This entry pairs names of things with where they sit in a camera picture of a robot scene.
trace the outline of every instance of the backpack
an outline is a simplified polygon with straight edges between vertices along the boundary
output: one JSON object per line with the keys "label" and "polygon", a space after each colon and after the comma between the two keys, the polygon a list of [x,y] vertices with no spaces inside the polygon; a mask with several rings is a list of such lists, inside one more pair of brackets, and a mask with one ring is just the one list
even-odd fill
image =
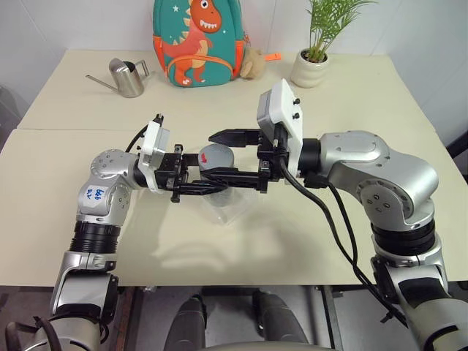
{"label": "backpack", "polygon": [[156,0],[153,31],[173,84],[215,86],[238,76],[245,49],[239,0]]}

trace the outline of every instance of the dinosaur print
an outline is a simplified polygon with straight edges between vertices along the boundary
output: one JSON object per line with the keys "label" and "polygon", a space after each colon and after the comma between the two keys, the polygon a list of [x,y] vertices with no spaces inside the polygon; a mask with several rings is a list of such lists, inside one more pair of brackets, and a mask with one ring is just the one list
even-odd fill
{"label": "dinosaur print", "polygon": [[[171,58],[179,56],[207,56],[208,49],[213,43],[205,34],[216,33],[222,26],[222,18],[213,0],[188,0],[190,8],[186,11],[190,18],[184,18],[188,31],[182,31],[179,42],[173,44],[162,42],[163,52]],[[175,81],[181,86],[191,86],[192,79],[186,76],[186,72],[193,69],[193,77],[199,83],[204,83],[202,78],[205,70],[205,61],[197,59],[185,59],[175,63]]]}

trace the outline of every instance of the table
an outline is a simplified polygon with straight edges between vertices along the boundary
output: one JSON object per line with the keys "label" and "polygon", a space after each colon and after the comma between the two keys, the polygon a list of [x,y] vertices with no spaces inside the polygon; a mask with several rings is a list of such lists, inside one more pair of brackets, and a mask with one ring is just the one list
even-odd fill
{"label": "table", "polygon": [[[151,78],[141,97],[125,99],[84,78],[110,82],[113,57],[145,59]],[[258,97],[290,73],[294,55],[268,63],[255,81],[184,89],[170,85],[152,52],[72,50],[10,136],[0,154],[0,284],[54,285],[75,223],[76,194],[92,159],[125,148],[158,112],[171,131],[170,145],[197,152],[226,128],[256,127]],[[304,136],[365,129],[400,152],[430,162],[439,173],[434,194],[449,280],[468,279],[468,188],[433,126],[387,56],[336,55],[319,87],[293,86],[304,111]],[[236,166],[255,170],[255,148],[236,149]],[[316,193],[345,228],[327,190]],[[358,202],[343,194],[355,229],[360,264],[371,277],[371,229]],[[307,208],[301,216],[298,208]],[[247,214],[228,225],[206,215],[204,199],[134,192],[121,232],[116,274],[122,285],[354,284],[322,213],[283,183],[256,196]]]}

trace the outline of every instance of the green leaves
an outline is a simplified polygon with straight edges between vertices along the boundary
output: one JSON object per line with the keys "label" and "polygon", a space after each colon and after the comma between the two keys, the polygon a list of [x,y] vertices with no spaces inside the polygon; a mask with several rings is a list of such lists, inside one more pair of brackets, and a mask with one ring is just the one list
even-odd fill
{"label": "green leaves", "polygon": [[358,8],[369,0],[309,0],[311,15],[309,61],[322,62],[325,51],[338,34],[359,15]]}

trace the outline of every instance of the floor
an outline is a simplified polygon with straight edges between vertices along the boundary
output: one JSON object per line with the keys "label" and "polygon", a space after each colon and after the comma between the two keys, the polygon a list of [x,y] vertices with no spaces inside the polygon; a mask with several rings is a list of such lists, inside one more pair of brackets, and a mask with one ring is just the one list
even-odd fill
{"label": "floor", "polygon": [[[322,293],[315,287],[261,287],[280,296],[295,313],[311,343],[329,347],[330,339],[322,303]],[[261,341],[252,318],[249,287],[226,289],[221,287],[160,287],[138,290],[140,309],[138,318],[130,321],[125,350],[162,350],[172,319],[179,306],[195,293],[201,293],[208,312],[205,331],[207,346],[235,341]],[[468,291],[451,284],[450,291],[468,301]],[[5,350],[4,327],[9,321],[32,323],[33,315],[48,315],[51,288],[0,287],[0,350]],[[336,316],[344,351],[348,350],[406,350],[416,351],[410,332],[395,320],[384,325],[380,319],[384,309],[365,290],[333,294]],[[116,338],[121,325],[125,295],[119,297],[116,325],[110,326],[111,337],[102,345],[103,351],[116,350]]]}

